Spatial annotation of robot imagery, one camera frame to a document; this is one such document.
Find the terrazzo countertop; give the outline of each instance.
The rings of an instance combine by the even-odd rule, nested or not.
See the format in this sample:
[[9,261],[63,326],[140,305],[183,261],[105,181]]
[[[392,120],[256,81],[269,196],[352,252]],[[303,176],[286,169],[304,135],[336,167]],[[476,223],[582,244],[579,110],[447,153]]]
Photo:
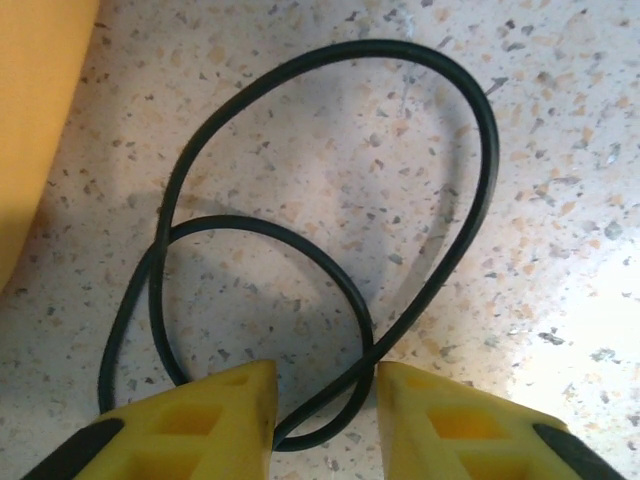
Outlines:
[[[95,418],[102,348],[189,136],[274,65],[355,38],[451,56],[486,90],[501,133],[488,219],[390,357],[559,416],[640,478],[639,2],[105,0],[95,26],[0,299],[3,478]],[[239,212],[302,233],[362,289],[379,337],[459,229],[478,155],[471,112],[438,75],[335,65],[217,135],[178,220]],[[172,247],[168,328],[198,377],[276,359],[287,412],[359,356],[355,321],[327,280],[275,242],[201,234]],[[146,302],[117,383],[121,404],[170,387]],[[321,447],[275,454],[272,478],[382,479],[374,407]]]

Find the rubber cord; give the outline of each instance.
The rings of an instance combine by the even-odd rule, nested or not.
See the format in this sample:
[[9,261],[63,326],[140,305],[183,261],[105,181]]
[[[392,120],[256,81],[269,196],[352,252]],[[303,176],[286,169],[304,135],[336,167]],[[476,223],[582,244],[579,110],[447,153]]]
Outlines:
[[[300,235],[265,220],[235,215],[200,217],[172,226],[178,197],[193,162],[211,137],[238,113],[276,87],[310,70],[345,60],[370,57],[413,62],[444,76],[462,93],[471,106],[478,124],[481,144],[480,174],[467,218],[442,261],[416,297],[376,343],[373,342],[371,315],[362,294],[336,262]],[[215,229],[244,230],[280,240],[308,256],[340,288],[358,321],[362,357],[329,385],[296,408],[276,427],[273,448],[277,451],[299,451],[326,442],[344,429],[358,413],[371,388],[375,365],[427,308],[475,238],[493,196],[498,175],[498,160],[498,129],[491,106],[482,89],[460,65],[427,47],[395,40],[345,42],[303,54],[264,74],[233,96],[202,124],[185,146],[174,166],[159,210],[153,244],[143,255],[129,281],[105,346],[98,377],[100,411],[104,413],[115,407],[114,381],[117,359],[128,323],[146,281],[149,282],[151,331],[162,364],[176,385],[191,381],[173,354],[165,329],[162,300],[167,250],[171,243],[197,232]],[[289,437],[295,428],[354,384],[355,388],[348,402],[329,423],[312,433]]]

